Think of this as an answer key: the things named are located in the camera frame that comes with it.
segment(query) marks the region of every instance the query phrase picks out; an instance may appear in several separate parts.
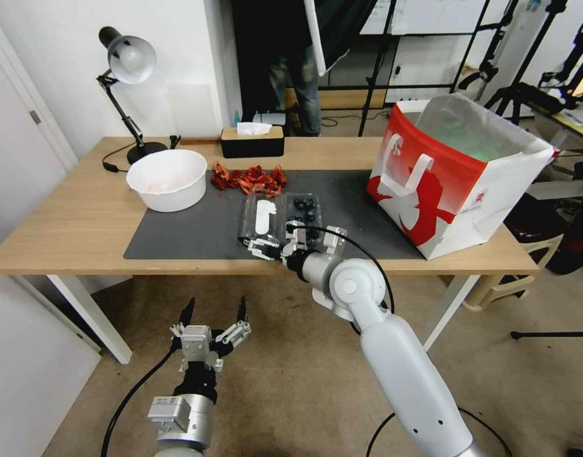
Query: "wooden table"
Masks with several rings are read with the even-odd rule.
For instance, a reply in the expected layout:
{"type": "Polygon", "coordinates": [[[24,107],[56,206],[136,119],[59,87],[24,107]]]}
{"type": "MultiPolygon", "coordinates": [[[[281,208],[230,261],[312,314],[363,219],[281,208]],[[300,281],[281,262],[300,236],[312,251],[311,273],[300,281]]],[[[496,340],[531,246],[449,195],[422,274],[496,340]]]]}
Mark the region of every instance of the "wooden table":
{"type": "MultiPolygon", "coordinates": [[[[164,138],[154,138],[167,143],[164,138]]],[[[260,163],[285,169],[371,169],[381,138],[286,138],[283,157],[223,159],[219,145],[181,146],[204,155],[211,165],[224,160],[230,168],[260,163]]],[[[124,173],[109,173],[102,157],[131,142],[104,138],[75,170],[0,246],[0,274],[46,274],[122,363],[131,350],[75,275],[279,275],[281,264],[263,260],[130,260],[123,257],[145,212],[129,190],[124,173]]],[[[126,169],[126,153],[110,161],[126,169]]],[[[382,260],[390,274],[455,275],[431,322],[429,348],[480,275],[529,274],[532,259],[505,227],[490,242],[434,260],[382,260]]]]}

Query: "bag handle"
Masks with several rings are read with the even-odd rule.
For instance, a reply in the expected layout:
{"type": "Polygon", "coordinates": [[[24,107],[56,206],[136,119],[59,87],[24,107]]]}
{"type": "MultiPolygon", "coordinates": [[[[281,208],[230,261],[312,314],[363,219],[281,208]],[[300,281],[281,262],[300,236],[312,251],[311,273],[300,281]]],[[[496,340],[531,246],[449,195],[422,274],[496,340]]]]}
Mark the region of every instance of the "bag handle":
{"type": "Polygon", "coordinates": [[[382,161],[382,173],[380,176],[380,182],[391,189],[396,195],[403,197],[405,195],[413,194],[420,183],[420,179],[422,179],[425,170],[431,169],[433,166],[433,158],[427,154],[421,154],[418,157],[418,160],[414,164],[414,169],[410,173],[409,178],[405,184],[400,184],[395,181],[390,175],[386,172],[386,164],[388,163],[388,159],[393,153],[393,155],[398,156],[401,154],[400,147],[403,144],[403,137],[398,133],[395,133],[391,136],[391,139],[388,140],[388,144],[386,145],[386,149],[384,150],[384,157],[382,161]]]}

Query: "desk lamp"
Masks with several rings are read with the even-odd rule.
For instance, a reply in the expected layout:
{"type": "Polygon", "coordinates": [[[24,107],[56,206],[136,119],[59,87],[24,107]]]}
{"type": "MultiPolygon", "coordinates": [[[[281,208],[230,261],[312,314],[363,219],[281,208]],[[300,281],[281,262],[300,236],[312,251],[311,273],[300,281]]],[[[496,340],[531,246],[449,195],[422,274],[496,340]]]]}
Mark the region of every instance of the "desk lamp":
{"type": "Polygon", "coordinates": [[[167,149],[161,143],[143,142],[143,133],[112,94],[111,86],[118,81],[124,84],[139,84],[150,77],[156,66],[156,52],[146,40],[130,35],[121,35],[113,27],[104,27],[99,31],[99,40],[107,48],[107,62],[109,69],[98,76],[99,82],[109,99],[114,104],[122,122],[134,136],[136,145],[128,151],[126,158],[132,164],[152,152],[167,149]]]}

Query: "cable on floor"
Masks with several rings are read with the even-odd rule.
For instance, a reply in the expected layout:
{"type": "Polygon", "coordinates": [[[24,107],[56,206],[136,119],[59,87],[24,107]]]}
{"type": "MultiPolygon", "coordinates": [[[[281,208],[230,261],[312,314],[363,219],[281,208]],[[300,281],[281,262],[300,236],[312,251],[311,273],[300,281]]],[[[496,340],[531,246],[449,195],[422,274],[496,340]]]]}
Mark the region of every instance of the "cable on floor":
{"type": "Polygon", "coordinates": [[[122,400],[122,402],[120,403],[120,406],[118,406],[118,408],[115,410],[112,419],[109,421],[107,430],[105,431],[105,436],[103,437],[103,444],[101,445],[101,457],[107,457],[107,449],[109,448],[109,442],[112,438],[112,433],[114,432],[115,423],[120,417],[120,414],[122,414],[122,411],[124,410],[126,404],[131,400],[134,393],[137,392],[137,390],[139,390],[139,388],[166,363],[166,361],[174,354],[176,350],[177,348],[171,345],[169,352],[166,353],[162,360],[158,362],[156,365],[154,365],[154,367],[150,371],[145,373],[145,375],[139,380],[139,382],[133,386],[133,388],[128,392],[128,394],[126,394],[124,400],[122,400]]]}
{"type": "MultiPolygon", "coordinates": [[[[378,116],[381,116],[383,114],[389,114],[389,113],[390,113],[390,110],[380,111],[379,113],[374,114],[372,117],[366,117],[365,120],[373,121],[378,116]]],[[[338,125],[338,121],[336,119],[345,119],[345,118],[349,118],[349,117],[353,117],[355,119],[361,119],[361,116],[358,116],[356,114],[345,114],[343,116],[325,116],[325,117],[321,118],[321,125],[323,127],[336,127],[338,125]],[[322,121],[331,121],[332,124],[324,124],[322,121]]]]}
{"type": "MultiPolygon", "coordinates": [[[[466,409],[464,409],[462,407],[458,407],[458,410],[462,413],[465,413],[466,415],[470,416],[472,419],[474,419],[475,421],[477,421],[478,423],[483,425],[502,444],[507,456],[513,457],[513,453],[511,452],[511,448],[509,447],[507,442],[496,432],[496,430],[494,430],[490,425],[485,423],[483,420],[479,419],[479,417],[477,417],[472,412],[467,411],[466,409]]],[[[394,417],[395,417],[395,413],[391,413],[387,417],[385,417],[385,419],[380,423],[380,425],[378,425],[378,428],[374,432],[374,435],[372,436],[371,440],[369,441],[369,444],[367,445],[367,452],[365,453],[365,457],[369,457],[369,455],[372,452],[372,447],[374,447],[374,443],[376,442],[376,438],[378,438],[378,435],[380,434],[380,431],[394,417]]]]}

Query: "white bowl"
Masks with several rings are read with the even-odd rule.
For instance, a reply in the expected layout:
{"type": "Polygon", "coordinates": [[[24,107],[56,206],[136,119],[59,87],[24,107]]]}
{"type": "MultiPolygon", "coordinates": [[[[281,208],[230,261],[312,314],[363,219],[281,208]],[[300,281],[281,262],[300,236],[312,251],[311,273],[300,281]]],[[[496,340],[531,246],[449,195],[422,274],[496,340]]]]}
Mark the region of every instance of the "white bowl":
{"type": "Polygon", "coordinates": [[[170,213],[189,208],[206,190],[207,161],[198,152],[167,149],[136,161],[126,182],[154,211],[170,213]]]}

